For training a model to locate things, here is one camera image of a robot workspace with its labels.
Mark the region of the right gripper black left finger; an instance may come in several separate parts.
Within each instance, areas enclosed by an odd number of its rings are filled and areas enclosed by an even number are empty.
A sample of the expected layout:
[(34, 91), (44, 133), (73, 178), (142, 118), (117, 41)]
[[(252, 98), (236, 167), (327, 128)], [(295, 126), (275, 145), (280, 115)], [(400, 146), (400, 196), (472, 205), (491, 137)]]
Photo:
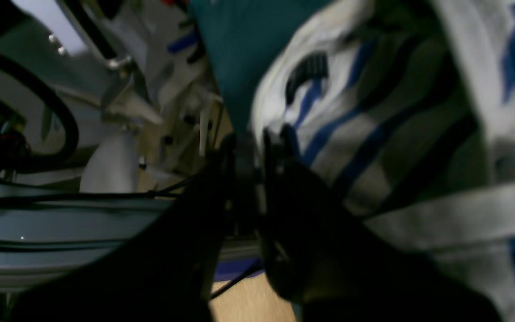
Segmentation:
[(235, 135), (182, 195), (112, 253), (19, 296), (13, 322), (212, 322), (220, 249), (233, 231)]

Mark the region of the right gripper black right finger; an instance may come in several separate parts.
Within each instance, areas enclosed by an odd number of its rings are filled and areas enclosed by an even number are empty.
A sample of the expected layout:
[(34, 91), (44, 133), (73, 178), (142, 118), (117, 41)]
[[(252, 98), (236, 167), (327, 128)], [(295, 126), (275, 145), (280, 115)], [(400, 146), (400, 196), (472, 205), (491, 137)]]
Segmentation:
[(263, 131), (266, 275), (303, 322), (500, 322), (484, 295), (396, 250), (298, 161), (289, 126)]

